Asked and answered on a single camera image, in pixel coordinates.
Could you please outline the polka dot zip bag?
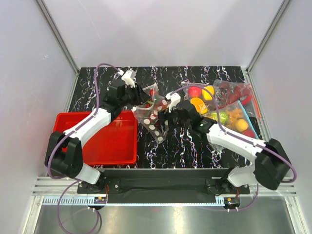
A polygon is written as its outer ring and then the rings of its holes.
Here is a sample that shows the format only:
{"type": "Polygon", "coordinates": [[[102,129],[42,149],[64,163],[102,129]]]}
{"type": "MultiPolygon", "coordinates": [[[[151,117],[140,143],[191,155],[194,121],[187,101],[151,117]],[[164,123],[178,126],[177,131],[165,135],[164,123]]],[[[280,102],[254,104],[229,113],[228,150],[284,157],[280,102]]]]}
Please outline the polka dot zip bag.
{"type": "Polygon", "coordinates": [[[143,91],[151,96],[150,100],[140,106],[132,108],[134,117],[141,123],[155,139],[157,144],[164,141],[168,127],[161,124],[158,113],[168,107],[168,102],[158,92],[158,86],[153,84],[143,88],[143,91]]]}

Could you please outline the fake cherry bunch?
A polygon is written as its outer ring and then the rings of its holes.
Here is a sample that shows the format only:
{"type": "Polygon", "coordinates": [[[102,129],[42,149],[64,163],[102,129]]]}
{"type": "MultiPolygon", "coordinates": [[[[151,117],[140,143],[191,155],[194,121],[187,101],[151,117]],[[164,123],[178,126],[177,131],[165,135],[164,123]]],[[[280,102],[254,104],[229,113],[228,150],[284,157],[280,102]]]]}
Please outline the fake cherry bunch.
{"type": "Polygon", "coordinates": [[[167,108],[168,102],[163,96],[159,95],[158,89],[151,89],[149,91],[149,95],[152,96],[153,103],[152,104],[147,103],[145,107],[146,108],[151,107],[152,108],[151,116],[157,117],[159,111],[162,111],[167,108]]]}

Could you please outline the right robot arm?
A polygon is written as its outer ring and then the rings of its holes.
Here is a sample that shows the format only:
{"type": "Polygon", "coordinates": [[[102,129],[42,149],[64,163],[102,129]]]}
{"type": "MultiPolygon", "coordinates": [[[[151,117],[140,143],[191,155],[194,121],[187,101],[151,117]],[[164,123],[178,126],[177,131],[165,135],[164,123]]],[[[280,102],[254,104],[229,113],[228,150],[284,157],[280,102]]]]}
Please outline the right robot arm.
{"type": "Polygon", "coordinates": [[[219,125],[217,121],[202,117],[189,101],[181,101],[172,109],[159,111],[161,125],[173,130],[188,129],[203,142],[229,149],[252,163],[251,166],[230,168],[217,183],[226,193],[233,193],[238,187],[260,184],[269,190],[276,190],[284,181],[291,163],[281,143],[275,139],[263,141],[245,136],[219,125]]]}

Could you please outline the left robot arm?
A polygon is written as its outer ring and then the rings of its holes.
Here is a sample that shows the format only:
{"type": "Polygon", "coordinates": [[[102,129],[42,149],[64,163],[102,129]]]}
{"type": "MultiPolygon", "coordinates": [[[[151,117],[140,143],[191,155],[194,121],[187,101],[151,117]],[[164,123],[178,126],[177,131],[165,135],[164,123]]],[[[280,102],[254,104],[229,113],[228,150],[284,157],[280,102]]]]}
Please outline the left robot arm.
{"type": "Polygon", "coordinates": [[[47,172],[52,179],[64,177],[85,181],[94,193],[105,188],[104,179],[97,169],[83,161],[84,145],[101,129],[113,122],[127,105],[139,106],[151,100],[151,96],[135,83],[127,85],[115,81],[109,86],[102,102],[81,122],[65,132],[54,131],[49,138],[45,158],[47,172]]]}

